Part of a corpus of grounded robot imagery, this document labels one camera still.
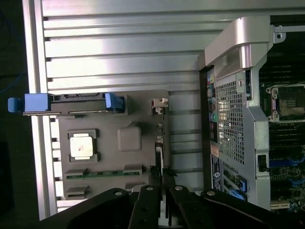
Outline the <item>CPU socket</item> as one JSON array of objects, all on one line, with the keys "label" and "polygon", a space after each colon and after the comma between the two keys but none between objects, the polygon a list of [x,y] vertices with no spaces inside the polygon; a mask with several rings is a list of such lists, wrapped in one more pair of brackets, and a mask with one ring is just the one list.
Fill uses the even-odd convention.
[{"label": "CPU socket", "polygon": [[266,88],[270,94],[271,114],[268,121],[276,124],[305,122],[305,82],[276,84]]}]

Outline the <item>hard disk with blue caddy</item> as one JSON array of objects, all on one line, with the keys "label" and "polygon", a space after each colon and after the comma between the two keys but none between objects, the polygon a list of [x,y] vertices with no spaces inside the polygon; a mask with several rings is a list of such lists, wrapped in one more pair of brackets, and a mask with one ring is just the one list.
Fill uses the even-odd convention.
[{"label": "hard disk with blue caddy", "polygon": [[8,99],[8,112],[27,116],[84,115],[90,113],[124,113],[127,97],[115,93],[25,94]]}]

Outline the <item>black open PC case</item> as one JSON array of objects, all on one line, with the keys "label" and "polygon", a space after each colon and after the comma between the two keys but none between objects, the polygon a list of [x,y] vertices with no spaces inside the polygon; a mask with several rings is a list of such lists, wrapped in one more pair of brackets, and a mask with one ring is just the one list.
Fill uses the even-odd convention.
[{"label": "black open PC case", "polygon": [[264,66],[305,70],[305,14],[272,15],[273,46],[253,68],[217,80],[198,57],[203,186],[271,210],[269,122],[260,106]]}]

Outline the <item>green RAM stick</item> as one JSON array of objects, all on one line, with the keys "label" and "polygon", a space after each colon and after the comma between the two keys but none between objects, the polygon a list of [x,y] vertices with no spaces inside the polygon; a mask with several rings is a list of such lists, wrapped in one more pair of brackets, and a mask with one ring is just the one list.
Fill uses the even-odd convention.
[{"label": "green RAM stick", "polygon": [[90,172],[85,171],[83,173],[67,175],[67,179],[85,179],[85,178],[98,178],[98,177],[122,177],[122,176],[141,176],[139,171],[125,172],[124,170],[112,170],[112,171],[98,171]]}]

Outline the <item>grey parts rack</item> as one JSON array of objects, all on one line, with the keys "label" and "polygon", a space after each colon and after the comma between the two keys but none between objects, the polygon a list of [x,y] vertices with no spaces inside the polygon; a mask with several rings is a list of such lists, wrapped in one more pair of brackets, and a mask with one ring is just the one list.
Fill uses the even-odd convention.
[{"label": "grey parts rack", "polygon": [[[59,122],[63,195],[66,199],[91,198],[110,188],[130,191],[150,183],[149,169],[156,166],[155,142],[159,113],[164,114],[164,168],[171,164],[169,93],[165,90],[115,93],[127,97],[124,113],[57,115]],[[88,160],[71,157],[70,137],[89,134],[93,156]],[[67,179],[85,171],[139,171],[141,176]]]}]

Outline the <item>silver CPU chip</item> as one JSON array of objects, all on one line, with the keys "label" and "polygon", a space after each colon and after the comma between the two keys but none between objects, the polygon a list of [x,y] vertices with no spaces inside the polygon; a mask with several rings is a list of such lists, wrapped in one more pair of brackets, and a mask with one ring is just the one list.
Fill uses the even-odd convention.
[{"label": "silver CPU chip", "polygon": [[88,160],[93,156],[93,138],[89,134],[73,134],[70,137],[71,157],[75,160]]}]

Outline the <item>green motherboard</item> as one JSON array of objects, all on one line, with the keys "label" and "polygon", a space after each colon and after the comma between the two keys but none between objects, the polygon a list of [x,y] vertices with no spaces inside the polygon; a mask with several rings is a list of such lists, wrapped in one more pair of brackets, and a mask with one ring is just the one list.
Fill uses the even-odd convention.
[{"label": "green motherboard", "polygon": [[[271,105],[266,88],[298,82],[305,82],[305,70],[299,66],[264,66],[260,69],[260,106],[267,118]],[[305,122],[269,122],[269,168],[271,210],[305,214]]]}]

